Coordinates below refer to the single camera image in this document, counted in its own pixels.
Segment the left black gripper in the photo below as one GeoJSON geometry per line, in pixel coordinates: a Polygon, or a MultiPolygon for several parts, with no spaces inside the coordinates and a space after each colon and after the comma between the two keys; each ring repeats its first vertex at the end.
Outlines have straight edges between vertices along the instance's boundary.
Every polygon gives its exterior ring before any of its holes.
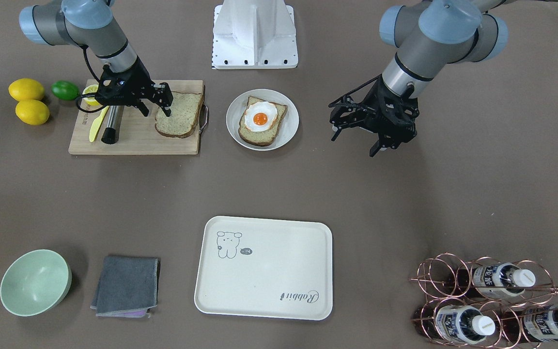
{"type": "Polygon", "coordinates": [[[408,82],[400,95],[393,93],[383,82],[382,75],[372,78],[358,88],[345,93],[328,107],[334,142],[347,128],[359,127],[378,135],[369,150],[374,157],[388,144],[410,142],[417,136],[416,118],[419,116],[417,98],[412,98],[416,87],[408,82]]]}

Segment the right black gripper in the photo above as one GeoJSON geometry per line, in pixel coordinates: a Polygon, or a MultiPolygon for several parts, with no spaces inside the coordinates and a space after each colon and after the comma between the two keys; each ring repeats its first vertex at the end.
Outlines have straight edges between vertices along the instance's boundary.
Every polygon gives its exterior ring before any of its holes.
{"type": "Polygon", "coordinates": [[[142,62],[135,62],[122,72],[114,72],[105,64],[94,98],[102,105],[135,106],[144,117],[148,117],[149,109],[141,100],[153,99],[166,117],[172,113],[173,94],[169,84],[154,84],[142,62]]]}

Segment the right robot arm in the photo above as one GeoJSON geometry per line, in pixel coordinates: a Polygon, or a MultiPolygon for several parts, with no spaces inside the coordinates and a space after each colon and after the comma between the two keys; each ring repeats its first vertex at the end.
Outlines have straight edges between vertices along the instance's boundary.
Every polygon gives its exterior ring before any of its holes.
{"type": "Polygon", "coordinates": [[[107,106],[131,106],[148,116],[143,103],[158,105],[171,116],[172,91],[156,84],[130,45],[111,11],[109,0],[54,0],[20,11],[18,22],[32,42],[91,49],[103,64],[95,100],[107,106]]]}

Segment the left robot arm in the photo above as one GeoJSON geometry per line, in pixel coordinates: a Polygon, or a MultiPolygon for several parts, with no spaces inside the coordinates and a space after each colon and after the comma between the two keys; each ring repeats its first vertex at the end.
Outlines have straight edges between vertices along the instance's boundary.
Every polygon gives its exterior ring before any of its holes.
{"type": "Polygon", "coordinates": [[[379,22],[379,35],[397,51],[383,73],[370,79],[362,101],[349,91],[329,104],[333,138],[348,128],[378,136],[370,148],[396,149],[417,135],[417,97],[447,64],[496,57],[509,41],[502,18],[489,14],[500,0],[423,0],[392,6],[379,22]]]}

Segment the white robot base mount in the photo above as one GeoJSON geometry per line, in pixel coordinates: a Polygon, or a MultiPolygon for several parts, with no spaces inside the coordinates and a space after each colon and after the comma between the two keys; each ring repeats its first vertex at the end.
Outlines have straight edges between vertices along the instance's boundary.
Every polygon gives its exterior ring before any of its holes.
{"type": "Polygon", "coordinates": [[[213,20],[213,69],[297,67],[294,9],[283,0],[225,0],[213,20]]]}

